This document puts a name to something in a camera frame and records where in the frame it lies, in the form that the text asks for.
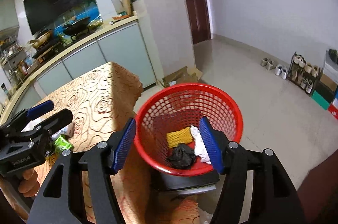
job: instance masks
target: red box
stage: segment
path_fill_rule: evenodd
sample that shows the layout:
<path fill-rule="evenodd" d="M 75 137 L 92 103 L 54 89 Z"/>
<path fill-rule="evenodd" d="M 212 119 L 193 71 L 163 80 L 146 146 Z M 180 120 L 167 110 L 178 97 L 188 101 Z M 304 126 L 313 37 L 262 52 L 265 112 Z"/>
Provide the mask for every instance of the red box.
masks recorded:
<path fill-rule="evenodd" d="M 336 109 L 333 104 L 331 104 L 327 110 L 330 111 L 331 114 L 338 120 L 338 109 Z"/>

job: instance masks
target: shoe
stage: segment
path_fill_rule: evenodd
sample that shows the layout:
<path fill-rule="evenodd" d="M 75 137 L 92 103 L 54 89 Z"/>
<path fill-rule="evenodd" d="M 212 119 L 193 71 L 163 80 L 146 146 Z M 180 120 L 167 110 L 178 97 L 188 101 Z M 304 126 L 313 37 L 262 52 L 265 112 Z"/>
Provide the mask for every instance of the shoe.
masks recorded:
<path fill-rule="evenodd" d="M 300 58 L 300 60 L 299 60 L 299 66 L 301 67 L 301 68 L 304 68 L 305 67 L 305 61 L 304 61 L 304 59 L 303 58 Z"/>
<path fill-rule="evenodd" d="M 282 73 L 283 66 L 282 65 L 277 65 L 275 69 L 275 75 L 279 76 Z"/>
<path fill-rule="evenodd" d="M 330 59 L 334 62 L 337 63 L 338 61 L 338 52 L 335 49 L 329 49 L 328 50 L 328 55 L 330 56 Z"/>
<path fill-rule="evenodd" d="M 300 85 L 301 81 L 303 80 L 303 74 L 304 74 L 304 70 L 301 69 L 300 72 L 298 73 L 298 80 L 297 80 L 298 85 Z"/>
<path fill-rule="evenodd" d="M 269 58 L 263 58 L 263 59 L 261 60 L 261 67 L 265 67 L 266 64 L 268 63 L 268 61 L 270 61 Z"/>
<path fill-rule="evenodd" d="M 293 62 L 295 63 L 295 64 L 299 64 L 299 60 L 301 59 L 301 56 L 300 55 L 295 55 L 294 57 L 293 57 Z"/>
<path fill-rule="evenodd" d="M 301 82 L 301 84 L 300 84 L 300 87 L 302 88 L 302 89 L 305 89 L 306 88 L 306 85 L 308 84 L 308 79 L 307 78 L 304 78 L 303 79 L 303 81 Z"/>
<path fill-rule="evenodd" d="M 291 73 L 291 75 L 292 75 L 291 80 L 294 81 L 294 82 L 295 82 L 296 79 L 297 79 L 298 70 L 299 70 L 299 69 L 296 69 L 296 70 L 294 70 L 294 71 Z"/>
<path fill-rule="evenodd" d="M 267 70 L 273 69 L 273 66 L 274 66 L 274 61 L 273 61 L 273 60 L 269 60 L 269 61 L 266 63 L 266 69 L 267 69 Z"/>
<path fill-rule="evenodd" d="M 306 91 L 308 94 L 310 94 L 312 88 L 313 88 L 313 82 L 312 82 L 312 80 L 309 80 L 308 85 L 306 86 L 305 91 Z"/>
<path fill-rule="evenodd" d="M 283 80 L 285 80 L 287 75 L 288 75 L 288 70 L 286 69 L 286 67 L 283 67 L 282 73 L 281 73 L 281 78 Z"/>
<path fill-rule="evenodd" d="M 314 66 L 313 68 L 312 68 L 312 70 L 311 70 L 311 74 L 312 74 L 312 76 L 313 77 L 317 77 L 318 76 L 318 67 L 317 66 Z"/>
<path fill-rule="evenodd" d="M 306 63 L 304 69 L 308 74 L 310 74 L 312 71 L 312 65 L 310 63 Z"/>

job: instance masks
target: green packet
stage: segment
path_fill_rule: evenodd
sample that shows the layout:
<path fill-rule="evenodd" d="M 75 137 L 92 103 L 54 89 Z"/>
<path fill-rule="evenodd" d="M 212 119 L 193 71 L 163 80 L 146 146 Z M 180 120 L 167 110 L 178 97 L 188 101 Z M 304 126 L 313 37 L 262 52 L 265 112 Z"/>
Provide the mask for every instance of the green packet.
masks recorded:
<path fill-rule="evenodd" d="M 66 149 L 70 149 L 70 150 L 74 149 L 74 146 L 65 139 L 65 136 L 63 134 L 60 135 L 55 140 L 54 146 L 55 146 L 55 153 L 56 154 L 60 154 L 60 153 L 62 153 L 62 151 L 66 150 Z"/>

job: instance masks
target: white sneaker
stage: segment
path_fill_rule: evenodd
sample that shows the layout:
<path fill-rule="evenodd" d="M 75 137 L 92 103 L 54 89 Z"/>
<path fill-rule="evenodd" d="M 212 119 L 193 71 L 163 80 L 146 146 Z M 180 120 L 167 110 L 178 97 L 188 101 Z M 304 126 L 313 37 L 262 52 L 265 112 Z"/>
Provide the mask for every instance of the white sneaker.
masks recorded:
<path fill-rule="evenodd" d="M 302 89 L 305 89 L 306 86 L 307 86 L 307 84 L 308 84 L 308 82 L 309 82 L 308 78 L 304 78 L 303 81 L 302 81 L 301 84 L 300 84 L 300 87 L 301 87 Z"/>
<path fill-rule="evenodd" d="M 310 94 L 312 88 L 313 88 L 313 82 L 312 82 L 312 80 L 309 80 L 308 85 L 306 86 L 305 91 L 306 91 L 308 94 Z"/>
<path fill-rule="evenodd" d="M 286 69 L 286 67 L 283 67 L 282 72 L 281 72 L 281 78 L 285 80 L 287 75 L 288 75 L 288 70 Z"/>
<path fill-rule="evenodd" d="M 277 65 L 275 69 L 275 75 L 279 76 L 282 73 L 283 66 L 282 65 Z"/>

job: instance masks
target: white cloth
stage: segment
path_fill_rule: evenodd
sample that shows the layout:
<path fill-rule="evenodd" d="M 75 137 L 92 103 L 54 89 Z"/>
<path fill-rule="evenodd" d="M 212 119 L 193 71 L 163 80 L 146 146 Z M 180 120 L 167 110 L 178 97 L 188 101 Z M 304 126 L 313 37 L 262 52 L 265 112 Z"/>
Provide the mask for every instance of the white cloth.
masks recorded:
<path fill-rule="evenodd" d="M 195 140 L 195 155 L 201 158 L 201 162 L 206 162 L 207 164 L 211 165 L 209 155 L 207 153 L 206 147 L 204 146 L 199 129 L 195 126 L 191 126 L 190 133 Z"/>
<path fill-rule="evenodd" d="M 211 219 L 213 217 L 212 214 L 203 211 L 200 207 L 198 207 L 198 213 L 200 224 L 209 224 L 211 222 Z"/>
<path fill-rule="evenodd" d="M 37 118 L 37 119 L 35 119 L 35 120 L 33 120 L 33 121 L 30 121 L 30 122 L 27 124 L 27 126 L 25 126 L 25 127 L 23 128 L 23 130 L 22 130 L 21 132 L 32 131 L 32 130 L 34 129 L 34 127 L 35 127 L 37 124 L 41 123 L 42 121 L 43 121 L 43 120 L 42 120 L 41 118 Z"/>

